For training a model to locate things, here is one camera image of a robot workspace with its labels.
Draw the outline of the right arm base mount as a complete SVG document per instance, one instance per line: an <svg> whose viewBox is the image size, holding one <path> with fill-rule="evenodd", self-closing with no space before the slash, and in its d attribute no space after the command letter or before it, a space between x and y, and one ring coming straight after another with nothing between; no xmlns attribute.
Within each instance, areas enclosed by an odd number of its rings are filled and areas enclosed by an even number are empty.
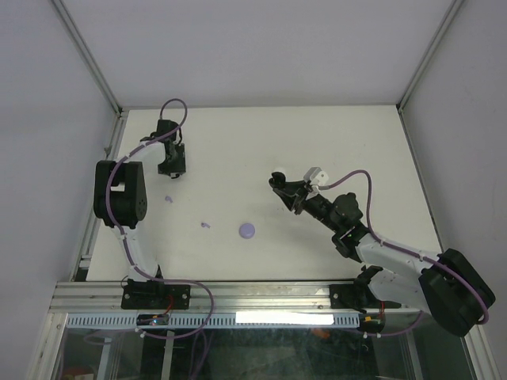
<svg viewBox="0 0 507 380"><path fill-rule="evenodd" d="M328 286L330 308L352 309L359 313L367 313L367 309L400 309L402 305L391 300L379 299L369 289L374 275L383 274L384 270L379 266L366 266L361 268L361 273L352 281L344 283L331 283Z"/></svg>

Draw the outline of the black earbud case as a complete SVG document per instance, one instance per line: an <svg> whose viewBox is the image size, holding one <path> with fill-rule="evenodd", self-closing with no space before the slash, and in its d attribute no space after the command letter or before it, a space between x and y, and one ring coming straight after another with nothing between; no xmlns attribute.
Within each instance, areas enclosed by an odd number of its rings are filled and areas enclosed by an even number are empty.
<svg viewBox="0 0 507 380"><path fill-rule="evenodd" d="M269 186L274 192L284 190L286 186L285 174L281 171L275 171L271 173L271 178L269 179Z"/></svg>

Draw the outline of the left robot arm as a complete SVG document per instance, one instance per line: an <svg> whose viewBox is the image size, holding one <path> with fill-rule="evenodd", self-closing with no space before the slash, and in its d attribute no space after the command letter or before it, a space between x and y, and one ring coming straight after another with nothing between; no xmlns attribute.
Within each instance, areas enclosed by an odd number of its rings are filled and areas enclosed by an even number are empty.
<svg viewBox="0 0 507 380"><path fill-rule="evenodd" d="M139 288L139 299L154 308L165 301L166 289L152 280L160 279L162 270L143 225L148 211L147 173L172 180L186 173L185 144L177 122L159 120L156 130L130 153L117 161L99 161L95 169L93 212L125 251L128 278L145 282Z"/></svg>

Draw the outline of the white earbud case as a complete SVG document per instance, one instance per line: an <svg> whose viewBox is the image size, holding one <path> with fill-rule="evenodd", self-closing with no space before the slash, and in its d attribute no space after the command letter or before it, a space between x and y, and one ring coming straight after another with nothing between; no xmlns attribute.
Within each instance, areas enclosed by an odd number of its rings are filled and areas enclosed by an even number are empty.
<svg viewBox="0 0 507 380"><path fill-rule="evenodd" d="M282 173L286 175L286 170L284 168L278 167L273 170L273 173Z"/></svg>

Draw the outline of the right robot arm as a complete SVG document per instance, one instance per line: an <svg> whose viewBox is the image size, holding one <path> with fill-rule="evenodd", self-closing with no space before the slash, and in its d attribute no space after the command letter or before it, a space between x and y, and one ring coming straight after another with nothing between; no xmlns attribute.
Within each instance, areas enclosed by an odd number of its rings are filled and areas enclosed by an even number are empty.
<svg viewBox="0 0 507 380"><path fill-rule="evenodd" d="M274 172L269 186L289 211L307 213L331 230L335 249L362 265L352 284L332 291L333 302L361 314L368 308L409 306L458 337L488 322L495 295L460 251L433 253L380 237L354 193L339 195L333 201L322 195L328 185L325 173L318 168L298 181Z"/></svg>

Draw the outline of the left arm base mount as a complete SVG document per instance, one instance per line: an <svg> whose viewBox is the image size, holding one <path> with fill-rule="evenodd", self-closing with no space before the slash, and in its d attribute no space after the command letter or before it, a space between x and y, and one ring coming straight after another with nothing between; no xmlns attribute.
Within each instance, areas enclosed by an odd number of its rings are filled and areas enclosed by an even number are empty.
<svg viewBox="0 0 507 380"><path fill-rule="evenodd" d="M123 295L122 310L187 310L189 308L191 287L188 284L166 284L141 278L126 276L121 281Z"/></svg>

